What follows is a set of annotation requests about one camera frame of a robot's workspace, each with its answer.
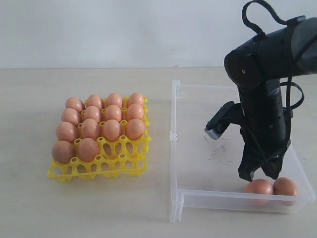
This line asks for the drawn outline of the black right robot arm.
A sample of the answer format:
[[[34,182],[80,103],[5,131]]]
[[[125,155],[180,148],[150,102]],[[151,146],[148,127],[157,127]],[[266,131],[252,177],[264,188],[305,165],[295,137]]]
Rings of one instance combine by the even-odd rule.
[[[280,80],[317,71],[317,20],[294,23],[255,37],[232,50],[224,60],[226,72],[237,85],[240,104],[232,106],[224,122],[241,127],[245,146],[238,174],[252,181],[262,169],[277,179],[290,145],[292,110],[281,97]]]

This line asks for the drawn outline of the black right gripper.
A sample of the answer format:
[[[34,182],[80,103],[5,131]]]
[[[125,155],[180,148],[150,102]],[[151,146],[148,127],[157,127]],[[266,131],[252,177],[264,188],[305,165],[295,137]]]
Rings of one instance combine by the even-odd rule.
[[[240,133],[245,142],[242,160],[238,168],[241,179],[252,181],[254,172],[261,168],[271,179],[277,179],[282,170],[283,159],[290,145],[290,128],[253,131],[244,125]]]

